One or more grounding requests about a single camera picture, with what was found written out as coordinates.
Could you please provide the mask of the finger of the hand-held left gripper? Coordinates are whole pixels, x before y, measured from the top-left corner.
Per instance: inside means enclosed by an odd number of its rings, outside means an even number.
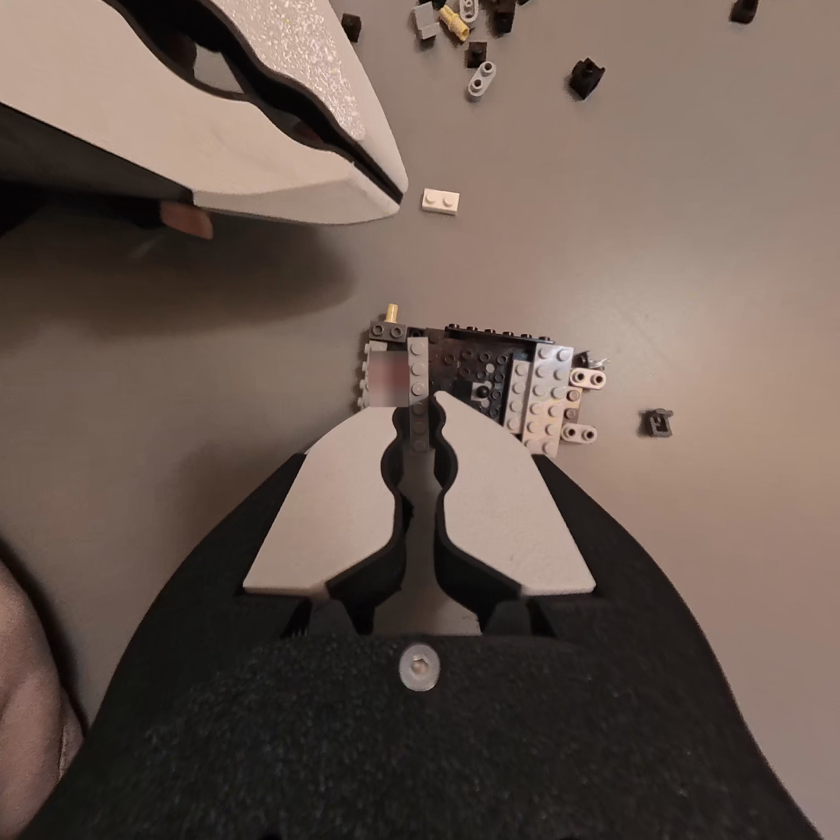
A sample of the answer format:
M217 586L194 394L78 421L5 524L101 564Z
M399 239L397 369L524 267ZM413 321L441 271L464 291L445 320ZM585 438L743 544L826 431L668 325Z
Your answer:
M329 2L201 1L196 26L245 99L288 137L338 155L389 198L404 198L391 127Z
M1 103L187 188L210 214L320 225L396 214L305 148L202 44L197 2L2 2Z

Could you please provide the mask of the long grey brick plate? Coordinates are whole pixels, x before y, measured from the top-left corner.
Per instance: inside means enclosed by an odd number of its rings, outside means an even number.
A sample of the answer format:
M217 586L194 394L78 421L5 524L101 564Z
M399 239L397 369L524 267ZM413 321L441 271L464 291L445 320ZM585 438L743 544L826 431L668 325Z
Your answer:
M429 356L428 339L412 335L407 340L408 425L411 449L426 453L429 448Z

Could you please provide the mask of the black brick car chassis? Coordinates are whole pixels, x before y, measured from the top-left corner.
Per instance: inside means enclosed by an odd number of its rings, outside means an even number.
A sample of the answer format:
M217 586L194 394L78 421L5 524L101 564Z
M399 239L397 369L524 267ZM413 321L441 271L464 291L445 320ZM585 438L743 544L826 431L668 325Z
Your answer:
M534 337L450 323L441 329L407 325L398 307L371 321L363 348L360 409L408 406L408 337L428 339L429 397L446 392L489 417L532 452L554 458L560 446L591 445L598 433L581 420L581 402L606 384L603 361L587 352Z

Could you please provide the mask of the person's left hand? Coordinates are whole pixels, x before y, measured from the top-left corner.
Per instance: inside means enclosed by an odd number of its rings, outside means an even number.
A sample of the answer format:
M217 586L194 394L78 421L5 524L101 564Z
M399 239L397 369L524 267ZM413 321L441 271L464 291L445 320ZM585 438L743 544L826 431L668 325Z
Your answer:
M161 223L184 235L211 240L214 238L214 225L211 214L191 204L173 201L159 202Z

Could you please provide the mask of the pile of small brick pieces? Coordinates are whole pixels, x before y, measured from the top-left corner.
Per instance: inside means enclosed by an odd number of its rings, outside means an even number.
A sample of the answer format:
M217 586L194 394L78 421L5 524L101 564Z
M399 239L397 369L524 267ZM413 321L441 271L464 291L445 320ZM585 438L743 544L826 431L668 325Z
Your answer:
M465 96L482 99L497 77L497 64L489 58L488 40L476 36L481 11L489 15L494 37L509 35L520 6L526 1L429 1L416 3L409 14L410 25L420 49L431 49L438 36L463 48L464 67L471 70Z

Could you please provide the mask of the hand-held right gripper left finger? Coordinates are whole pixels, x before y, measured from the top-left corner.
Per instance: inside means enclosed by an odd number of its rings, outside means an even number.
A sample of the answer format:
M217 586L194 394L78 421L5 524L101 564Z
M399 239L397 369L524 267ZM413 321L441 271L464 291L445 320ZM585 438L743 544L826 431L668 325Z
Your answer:
M250 566L249 594L327 597L342 574L403 533L400 477L403 444L394 407L367 407L321 436L296 478Z

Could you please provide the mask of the beige sweatshirt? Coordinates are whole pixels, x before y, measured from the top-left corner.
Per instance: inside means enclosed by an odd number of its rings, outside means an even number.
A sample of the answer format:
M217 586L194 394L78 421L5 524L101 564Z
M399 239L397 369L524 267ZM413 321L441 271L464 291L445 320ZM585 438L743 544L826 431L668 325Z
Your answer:
M1 564L2 800L50 791L83 741L39 617Z

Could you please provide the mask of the black clip brick piece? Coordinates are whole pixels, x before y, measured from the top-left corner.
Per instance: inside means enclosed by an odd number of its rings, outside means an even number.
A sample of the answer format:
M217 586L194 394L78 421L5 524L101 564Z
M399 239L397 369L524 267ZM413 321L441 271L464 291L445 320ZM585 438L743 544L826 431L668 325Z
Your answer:
M567 88L576 101L584 101L600 84L606 69L590 57L578 60L567 79Z

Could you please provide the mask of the grey desk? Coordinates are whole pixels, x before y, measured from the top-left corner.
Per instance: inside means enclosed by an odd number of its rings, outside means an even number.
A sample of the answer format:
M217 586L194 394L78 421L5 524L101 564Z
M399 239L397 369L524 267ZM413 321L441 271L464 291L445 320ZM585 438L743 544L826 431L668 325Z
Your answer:
M351 413L363 331L607 360L561 468L650 552L838 838L838 2L527 2L481 102L413 2L333 2L410 187L374 224L205 242L43 209L2 237L2 543L84 721L187 554ZM578 60L605 68L576 101ZM460 194L456 216L421 209ZM670 438L640 413L675 414Z

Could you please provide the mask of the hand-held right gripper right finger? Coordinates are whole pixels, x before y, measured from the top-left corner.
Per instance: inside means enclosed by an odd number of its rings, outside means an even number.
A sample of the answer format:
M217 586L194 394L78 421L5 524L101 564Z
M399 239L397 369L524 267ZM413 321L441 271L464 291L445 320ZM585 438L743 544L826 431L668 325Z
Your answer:
M593 575L527 448L446 392L430 406L448 545L521 595L592 593Z

